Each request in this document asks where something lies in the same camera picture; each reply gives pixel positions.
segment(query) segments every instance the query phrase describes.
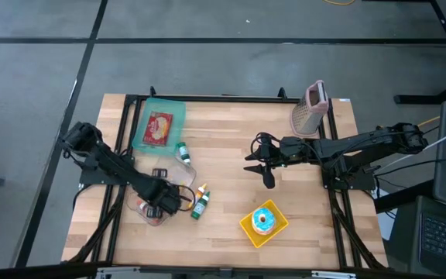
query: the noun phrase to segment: red packaging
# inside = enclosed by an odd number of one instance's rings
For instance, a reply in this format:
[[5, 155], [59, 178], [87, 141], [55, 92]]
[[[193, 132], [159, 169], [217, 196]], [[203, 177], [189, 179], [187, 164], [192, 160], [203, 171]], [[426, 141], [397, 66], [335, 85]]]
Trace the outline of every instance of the red packaging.
[[142, 141], [146, 144], [165, 146], [172, 120], [173, 115], [170, 113], [151, 112]]

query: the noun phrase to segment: small bottle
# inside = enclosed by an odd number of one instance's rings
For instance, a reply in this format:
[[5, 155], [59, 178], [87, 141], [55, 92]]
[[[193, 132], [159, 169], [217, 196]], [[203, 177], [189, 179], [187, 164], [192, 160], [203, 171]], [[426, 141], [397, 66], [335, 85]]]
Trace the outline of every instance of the small bottle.
[[206, 209], [206, 206], [208, 205], [210, 193], [211, 192], [208, 191], [206, 194], [202, 196], [202, 198], [199, 199], [199, 201], [195, 205], [194, 210], [192, 211], [192, 214], [190, 215], [192, 216], [192, 218], [198, 220], [199, 217], [201, 217], [202, 212]]
[[182, 160], [186, 164], [190, 165], [189, 150], [187, 149], [187, 146], [185, 145], [185, 143], [184, 142], [178, 143], [177, 148], [178, 148], [178, 152], [180, 153], [180, 157], [182, 158]]
[[204, 195], [204, 192], [206, 191], [206, 184], [204, 183], [202, 186], [200, 186], [197, 189], [197, 194], [195, 195], [195, 200], [191, 201], [189, 203], [189, 208], [192, 208], [192, 205], [197, 204], [197, 202], [199, 201], [199, 198], [202, 197], [202, 195]]

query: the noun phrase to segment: laptop keyboard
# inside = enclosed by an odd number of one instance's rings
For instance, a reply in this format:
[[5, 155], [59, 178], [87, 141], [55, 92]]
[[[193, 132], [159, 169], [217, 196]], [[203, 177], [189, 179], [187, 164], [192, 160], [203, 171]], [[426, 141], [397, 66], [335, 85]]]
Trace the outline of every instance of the laptop keyboard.
[[422, 249], [446, 257], [446, 220], [423, 216]]

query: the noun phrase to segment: white cord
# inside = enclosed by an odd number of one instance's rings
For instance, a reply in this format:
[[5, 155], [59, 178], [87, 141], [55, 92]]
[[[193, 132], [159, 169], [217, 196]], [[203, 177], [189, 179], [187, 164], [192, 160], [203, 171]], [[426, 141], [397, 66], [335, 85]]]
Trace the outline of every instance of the white cord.
[[[426, 148], [424, 148], [423, 151], [425, 151], [426, 149], [431, 148], [431, 147], [433, 147], [433, 146], [435, 146], [435, 145], [437, 145], [437, 144], [443, 142], [444, 140], [446, 140], [446, 136], [444, 136], [444, 137], [442, 137], [441, 139], [437, 140], [436, 142], [430, 144], [429, 146], [426, 146]], [[402, 158], [400, 158], [400, 159], [398, 159], [398, 160], [394, 160], [392, 163], [387, 164], [385, 167], [381, 167], [380, 169], [378, 169], [378, 170], [376, 170], [376, 171], [380, 171], [380, 170], [386, 169], [387, 167], [389, 167], [389, 166], [391, 166], [391, 165], [393, 165], [393, 164], [399, 163], [401, 160], [405, 160], [405, 159], [407, 159], [407, 158], [409, 158], [409, 157], [412, 157], [412, 156], [414, 156], [414, 155], [411, 154], [411, 155], [407, 155], [407, 156], [405, 156], [405, 157], [402, 157]]]

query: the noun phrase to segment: cheese grater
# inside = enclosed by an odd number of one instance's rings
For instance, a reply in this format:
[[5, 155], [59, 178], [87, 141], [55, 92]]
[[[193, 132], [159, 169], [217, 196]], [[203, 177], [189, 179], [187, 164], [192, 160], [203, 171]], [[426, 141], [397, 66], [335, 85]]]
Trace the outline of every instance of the cheese grater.
[[298, 136], [311, 136], [328, 112], [328, 96], [323, 81], [316, 81], [307, 90], [290, 114], [290, 124]]

